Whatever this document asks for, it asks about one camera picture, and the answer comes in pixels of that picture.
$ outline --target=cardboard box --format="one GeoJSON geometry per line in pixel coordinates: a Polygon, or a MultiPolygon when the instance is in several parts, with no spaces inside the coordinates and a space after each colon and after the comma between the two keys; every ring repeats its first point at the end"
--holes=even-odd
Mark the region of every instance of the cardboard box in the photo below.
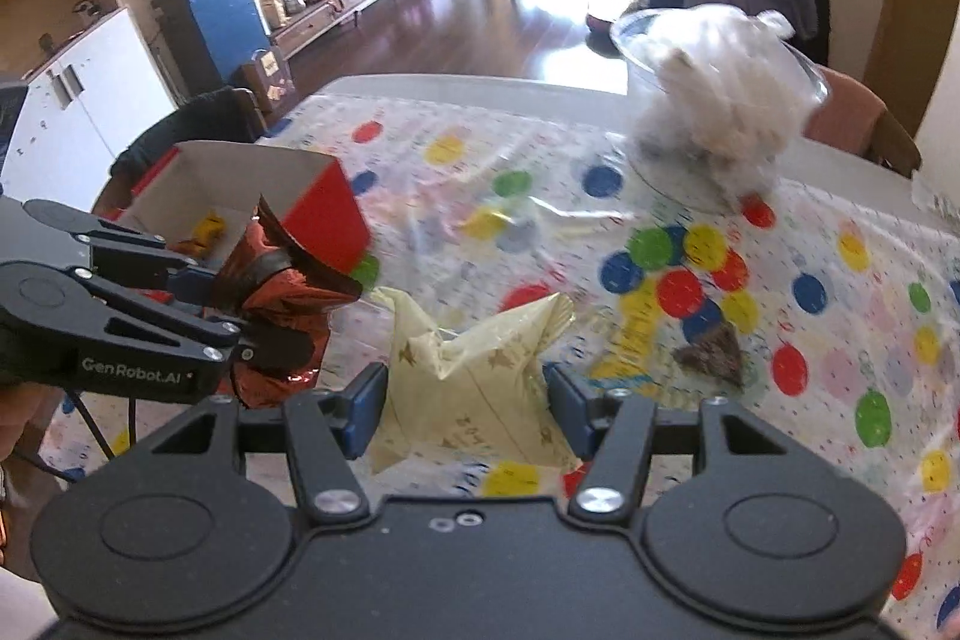
{"type": "Polygon", "coordinates": [[[284,227],[320,261],[349,274],[370,244],[347,175],[332,156],[311,150],[184,142],[133,190],[117,223],[160,234],[167,244],[190,237],[213,210],[227,223],[206,261],[219,266],[239,242],[263,194],[284,227]]]}

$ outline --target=green dot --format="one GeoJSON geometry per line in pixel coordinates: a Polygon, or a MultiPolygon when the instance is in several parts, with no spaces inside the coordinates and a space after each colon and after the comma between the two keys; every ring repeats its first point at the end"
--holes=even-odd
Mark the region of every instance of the green dot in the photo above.
{"type": "Polygon", "coordinates": [[[917,309],[918,313],[930,312],[930,296],[926,288],[920,283],[911,283],[907,289],[910,292],[910,302],[917,309]]]}
{"type": "Polygon", "coordinates": [[[673,258],[673,242],[661,228],[645,228],[634,233],[627,242],[631,260],[644,271],[664,268],[673,258]]]}
{"type": "Polygon", "coordinates": [[[380,276],[380,261],[370,253],[363,256],[360,263],[350,273],[350,277],[363,286],[363,290],[371,290],[376,285],[376,278],[380,276]]]}
{"type": "Polygon", "coordinates": [[[893,422],[890,405],[880,391],[869,390],[856,405],[856,434],[868,448],[880,448],[890,441],[893,422]]]}
{"type": "Polygon", "coordinates": [[[508,196],[523,196],[533,184],[534,178],[530,172],[503,172],[493,179],[493,192],[503,199],[508,196]]]}

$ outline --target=table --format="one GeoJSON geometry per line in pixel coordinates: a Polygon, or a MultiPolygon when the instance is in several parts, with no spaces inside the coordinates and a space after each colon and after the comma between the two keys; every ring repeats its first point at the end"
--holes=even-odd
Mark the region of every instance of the table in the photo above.
{"type": "MultiPolygon", "coordinates": [[[[812,184],[784,180],[742,215],[705,215],[683,194],[651,191],[624,156],[607,129],[630,127],[625,97],[462,77],[356,78],[328,90],[268,143],[341,159],[376,236],[368,281],[408,290],[453,330],[565,292],[578,321],[545,360],[569,363],[595,389],[627,387],[669,407],[736,397],[899,511],[910,558],[887,613],[909,637],[933,633],[960,596],[960,241],[909,205],[904,180],[798,143],[784,168],[812,184]],[[815,187],[829,182],[894,214],[815,187]],[[743,389],[686,376],[672,359],[719,319],[738,331],[743,389]]],[[[331,384],[389,341],[382,311],[359,308],[334,324],[343,341],[328,355],[342,363],[331,384]]],[[[88,405],[119,450],[126,405],[88,405]]],[[[141,408],[144,431],[171,414],[141,408]]],[[[97,463],[77,418],[64,411],[48,432],[42,453],[54,466],[97,463]]],[[[413,461],[376,477],[360,465],[364,487],[463,488],[454,456],[413,461]]],[[[551,468],[530,466],[541,482],[551,468]]],[[[282,462],[250,459],[251,473],[282,494],[282,462]]],[[[682,459],[659,464],[651,496],[688,475],[682,459]]]]}

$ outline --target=pink chair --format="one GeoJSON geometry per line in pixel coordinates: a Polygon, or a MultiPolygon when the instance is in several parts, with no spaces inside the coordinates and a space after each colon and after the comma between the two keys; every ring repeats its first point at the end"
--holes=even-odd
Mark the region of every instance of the pink chair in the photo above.
{"type": "Polygon", "coordinates": [[[865,85],[832,68],[818,67],[830,86],[829,101],[806,124],[803,135],[832,148],[863,155],[887,105],[865,85]]]}
{"type": "Polygon", "coordinates": [[[920,150],[875,92],[832,68],[817,68],[829,83],[830,97],[806,124],[806,138],[862,156],[904,177],[920,168],[920,150]]]}

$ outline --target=yellow plastic bag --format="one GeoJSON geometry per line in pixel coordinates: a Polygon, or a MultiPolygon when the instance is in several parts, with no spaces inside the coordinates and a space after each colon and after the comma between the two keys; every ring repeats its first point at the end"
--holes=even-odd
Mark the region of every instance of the yellow plastic bag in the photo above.
{"type": "Polygon", "coordinates": [[[496,314],[448,340],[407,293],[378,289],[373,298],[394,312],[387,402],[368,449],[374,474],[406,458],[414,442],[576,466],[547,410],[538,361],[573,322],[568,297],[555,293],[496,314]]]}

